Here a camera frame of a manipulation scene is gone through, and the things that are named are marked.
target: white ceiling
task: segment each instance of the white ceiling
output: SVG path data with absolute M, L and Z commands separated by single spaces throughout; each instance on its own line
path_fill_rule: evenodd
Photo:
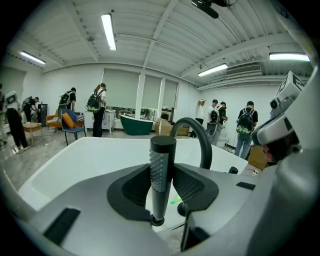
M 215 4 L 213 19 L 191 0 L 51 0 L 41 5 L 8 47 L 46 61 L 43 71 L 88 63 L 130 64 L 161 71 L 198 86 L 224 72 L 198 73 L 222 63 L 261 65 L 263 75 L 292 70 L 309 77 L 309 62 L 270 61 L 270 52 L 298 52 L 267 0 Z M 117 51 L 110 51 L 101 15 L 111 14 Z

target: cardboard box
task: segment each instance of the cardboard box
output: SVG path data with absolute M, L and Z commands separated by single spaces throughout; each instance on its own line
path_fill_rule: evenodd
M 267 167 L 268 159 L 266 158 L 261 146 L 254 146 L 251 148 L 248 162 L 250 165 L 257 167 L 260 170 Z
M 173 125 L 171 125 L 168 120 L 157 118 L 154 124 L 154 132 L 156 135 L 169 136 Z M 190 127 L 188 125 L 183 125 L 179 130 L 177 135 L 189 135 Z

